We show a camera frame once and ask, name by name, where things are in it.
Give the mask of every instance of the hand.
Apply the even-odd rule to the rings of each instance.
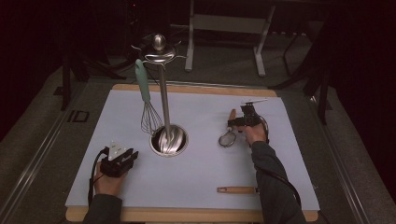
[[[254,127],[239,126],[237,127],[237,129],[238,131],[245,132],[247,136],[247,141],[250,145],[253,145],[253,143],[257,141],[267,141],[267,136],[265,134],[263,124],[258,124]]]
[[[108,194],[117,197],[128,172],[120,177],[109,177],[100,171],[100,164],[101,162],[96,163],[96,175],[93,178],[96,194]]]

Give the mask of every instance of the whisk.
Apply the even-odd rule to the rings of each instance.
[[[137,82],[139,83],[140,93],[142,94],[142,99],[145,102],[140,125],[143,132],[149,133],[153,136],[156,131],[163,126],[163,122],[150,102],[148,75],[143,62],[140,59],[137,59],[135,62],[135,72]]]

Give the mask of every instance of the chair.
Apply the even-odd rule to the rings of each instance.
[[[294,71],[293,74],[290,73],[289,67],[288,67],[288,61],[286,59],[286,53],[290,49],[290,47],[294,44],[296,39],[301,35],[301,34],[306,34],[308,39],[311,41],[311,43],[314,43],[314,41],[317,39],[318,34],[323,27],[324,21],[306,21],[303,22],[301,25],[300,30],[298,33],[293,37],[293,39],[290,41],[288,46],[286,47],[285,51],[283,52],[282,59],[286,67],[286,72],[288,73],[288,76],[293,76],[300,68],[300,66]]]

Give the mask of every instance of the sleeve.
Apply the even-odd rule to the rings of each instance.
[[[252,145],[253,163],[263,170],[268,170],[287,179],[285,168],[275,151],[264,142]],[[262,215],[265,224],[306,223],[303,211],[297,204],[293,191],[280,180],[260,171],[256,173],[260,189]]]
[[[96,194],[85,215],[84,224],[120,224],[122,200],[116,196]]]

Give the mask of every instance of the wooden handle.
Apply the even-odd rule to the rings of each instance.
[[[231,194],[255,194],[259,190],[254,187],[219,187],[218,193],[231,193]]]
[[[235,117],[236,117],[236,110],[232,109],[230,113],[230,117],[228,117],[228,120],[235,119]]]

